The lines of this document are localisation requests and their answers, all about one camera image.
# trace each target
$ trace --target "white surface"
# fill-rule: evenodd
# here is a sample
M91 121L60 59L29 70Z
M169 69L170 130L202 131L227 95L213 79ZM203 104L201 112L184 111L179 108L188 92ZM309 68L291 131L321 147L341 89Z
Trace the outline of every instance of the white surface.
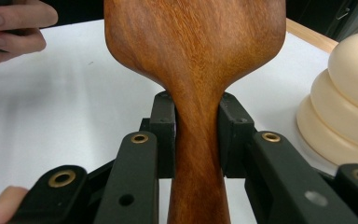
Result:
M44 51L0 64L0 192L8 185L30 188L63 164L90 172L112 160L121 139L150 116L154 95L162 91L113 59L102 21L43 34L48 42ZM287 35L273 61L227 91L248 110L259 131L282 133L311 165L331 174L334 167L307 148L296 128L296 109L327 59L327 53ZM160 181L161 223L169 182ZM255 223L243 182L227 181L234 224Z

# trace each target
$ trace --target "cream-colored object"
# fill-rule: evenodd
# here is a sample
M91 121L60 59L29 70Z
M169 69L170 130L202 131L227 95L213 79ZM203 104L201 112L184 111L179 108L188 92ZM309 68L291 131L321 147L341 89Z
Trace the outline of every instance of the cream-colored object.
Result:
M307 143L324 158L335 165L358 163L358 146L323 124L315 113L309 96L298 109L297 124Z
M337 91L327 69L313 82L310 99L326 126L358 145L358 107Z
M336 46L330 55L328 70L338 90L358 106L358 34Z
M358 163L358 34L339 43L297 111L306 142L336 165Z

